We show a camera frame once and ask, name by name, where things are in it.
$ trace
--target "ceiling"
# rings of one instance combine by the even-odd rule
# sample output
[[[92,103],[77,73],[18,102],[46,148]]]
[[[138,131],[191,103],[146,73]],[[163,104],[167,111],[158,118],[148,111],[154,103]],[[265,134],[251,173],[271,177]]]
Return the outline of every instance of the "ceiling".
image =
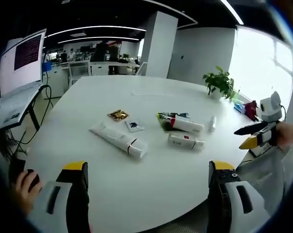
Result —
[[[245,26],[268,32],[282,39],[271,17],[257,1],[228,1],[244,21]],[[44,0],[43,3],[43,6],[39,7],[40,13],[35,10],[24,10],[17,11],[20,13],[18,15],[15,11],[16,20],[14,21],[14,29],[11,30],[12,38],[25,37],[44,28],[47,28],[47,35],[72,28],[98,25],[145,29],[147,19],[156,11],[177,17],[180,30],[191,27],[234,28],[237,23],[220,0],[156,0],[156,2],[153,0],[71,0],[66,4],[62,4],[62,0]],[[74,39],[70,35],[82,31],[86,33],[85,37],[119,36],[142,39],[145,34],[142,31],[130,29],[91,28],[51,36],[45,39],[44,46],[47,48],[57,47],[59,46],[58,42]]]

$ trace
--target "black cable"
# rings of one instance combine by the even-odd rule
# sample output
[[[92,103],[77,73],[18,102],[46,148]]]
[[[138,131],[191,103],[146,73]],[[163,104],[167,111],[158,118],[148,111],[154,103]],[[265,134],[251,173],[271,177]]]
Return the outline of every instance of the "black cable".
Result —
[[[46,68],[45,68],[45,66],[44,66],[45,57],[46,57],[46,52],[44,53],[43,63],[42,63],[42,68],[44,69],[44,71],[45,71],[45,73],[46,73],[46,85],[48,86],[48,85],[49,85],[49,74],[48,74],[48,72],[46,71]],[[45,95],[46,95],[46,97],[48,97],[48,90],[47,90],[47,89],[45,89]],[[54,107],[54,105],[53,105],[53,103],[51,102],[50,99],[51,99],[51,89],[50,89],[50,98],[49,98],[49,101],[50,101],[52,107]]]
[[[283,110],[284,110],[284,120],[283,121],[286,122],[286,120],[287,120],[287,110],[283,105],[280,105],[280,107],[283,108]]]
[[[16,151],[15,151],[15,153],[13,153],[13,155],[16,157],[16,155],[17,155],[17,151],[18,151],[18,148],[20,148],[20,150],[25,154],[25,155],[27,155],[28,156],[28,154],[25,152],[25,150],[21,147],[21,142],[19,142],[19,141],[16,141],[15,140],[15,138],[14,138],[14,136],[13,136],[13,133],[12,133],[12,131],[9,129],[9,131],[10,131],[10,133],[11,133],[11,140],[13,140],[13,141],[15,141],[15,143],[17,144],[17,148],[16,148]]]
[[[43,115],[43,117],[42,117],[42,120],[41,120],[41,124],[40,124],[40,126],[42,126],[42,123],[43,123],[43,120],[44,120],[44,118],[45,118],[45,115],[46,115],[46,113],[47,113],[47,111],[48,111],[48,109],[49,109],[49,104],[51,103],[51,101],[50,101],[50,97],[51,97],[51,87],[48,86],[48,85],[44,85],[44,88],[49,88],[49,102],[48,102],[48,105],[47,105],[47,107],[46,107],[46,109],[45,109],[45,112],[44,112],[44,115]],[[22,144],[22,145],[27,145],[27,144],[29,144],[29,143],[32,141],[32,139],[34,138],[34,136],[36,135],[37,132],[38,132],[38,130],[35,131],[34,135],[30,138],[30,140],[29,140],[28,142],[22,142],[22,141],[16,141],[16,142],[19,142],[19,143]]]
[[[45,70],[45,73],[46,73],[46,85],[49,86],[49,75],[48,75],[48,72]],[[54,104],[51,102],[51,87],[49,86],[49,92],[50,92],[50,95],[49,95],[49,102],[50,104],[52,105],[52,107],[54,107]],[[48,96],[48,90],[45,89],[45,95]]]
[[[7,147],[8,148],[8,150],[10,151],[10,156],[9,156],[9,159],[11,160],[12,159],[12,157],[13,157],[13,155],[14,155],[14,153],[12,152],[12,150],[11,150],[11,148],[9,148],[9,147]]]

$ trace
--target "gold packet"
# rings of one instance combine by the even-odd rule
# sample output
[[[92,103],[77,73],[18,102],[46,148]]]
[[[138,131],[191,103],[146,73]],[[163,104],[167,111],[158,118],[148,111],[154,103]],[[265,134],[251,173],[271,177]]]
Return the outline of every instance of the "gold packet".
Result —
[[[123,110],[117,110],[115,112],[109,113],[108,116],[115,121],[120,121],[126,119],[129,115],[125,113]]]

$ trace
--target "round table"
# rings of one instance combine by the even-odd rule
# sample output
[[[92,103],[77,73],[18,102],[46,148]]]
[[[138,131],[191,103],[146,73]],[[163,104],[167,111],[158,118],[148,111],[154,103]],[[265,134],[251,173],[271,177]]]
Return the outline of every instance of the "round table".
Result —
[[[140,119],[146,129],[130,133],[125,122],[107,116],[115,110]],[[189,113],[204,124],[199,136],[205,148],[187,150],[168,145],[158,112]],[[215,132],[209,133],[212,116]],[[93,134],[101,121],[148,143],[141,161]],[[77,81],[58,101],[31,143],[26,168],[43,181],[54,181],[64,165],[88,162],[89,222],[94,232],[134,233],[165,224],[187,213],[208,195],[209,161],[237,167],[246,151],[246,136],[234,131],[251,121],[227,100],[215,101],[206,87],[141,76],[89,76]]]

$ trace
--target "human hand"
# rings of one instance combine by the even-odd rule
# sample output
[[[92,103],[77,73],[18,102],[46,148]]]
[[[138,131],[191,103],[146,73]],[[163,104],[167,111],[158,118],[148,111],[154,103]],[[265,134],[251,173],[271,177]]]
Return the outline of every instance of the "human hand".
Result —
[[[27,174],[28,171],[21,172],[17,177],[16,185],[13,185],[15,199],[25,215],[28,215],[33,209],[35,198],[38,196],[42,188],[42,183],[39,181],[39,183],[37,183],[29,192],[29,187],[36,177],[36,172],[30,173],[25,178]]]
[[[285,122],[279,122],[276,125],[277,135],[277,145],[279,147],[286,148],[293,144],[293,124],[288,124]]]

